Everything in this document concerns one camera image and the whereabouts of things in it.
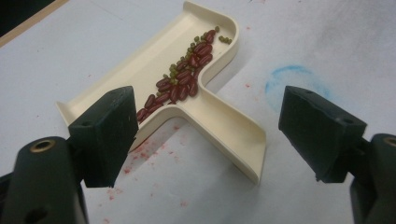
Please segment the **y-shaped tray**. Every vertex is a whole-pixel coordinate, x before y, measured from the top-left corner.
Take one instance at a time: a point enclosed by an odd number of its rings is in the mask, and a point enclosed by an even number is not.
[[[205,88],[207,82],[235,56],[239,42],[238,25],[227,16],[191,2],[185,2],[182,13],[173,22],[91,88],[67,104],[57,102],[64,121],[69,125],[106,92],[128,85],[134,87],[136,108],[142,108],[148,96],[157,91],[155,83],[168,71],[169,65],[184,55],[195,36],[216,25],[220,27],[217,36],[228,36],[233,43],[227,45],[215,40],[213,60],[198,78],[198,94],[177,105],[163,106],[151,114],[139,125],[131,150],[168,119],[182,117],[253,182],[259,183],[265,151],[264,130]]]

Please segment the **red dust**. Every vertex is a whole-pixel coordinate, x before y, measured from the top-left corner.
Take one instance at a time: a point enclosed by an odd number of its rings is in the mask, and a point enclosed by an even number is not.
[[[129,173],[131,173],[132,167],[131,166],[127,166],[123,169],[123,172],[128,175]]]
[[[189,205],[186,201],[181,200],[180,201],[180,207],[187,207]]]

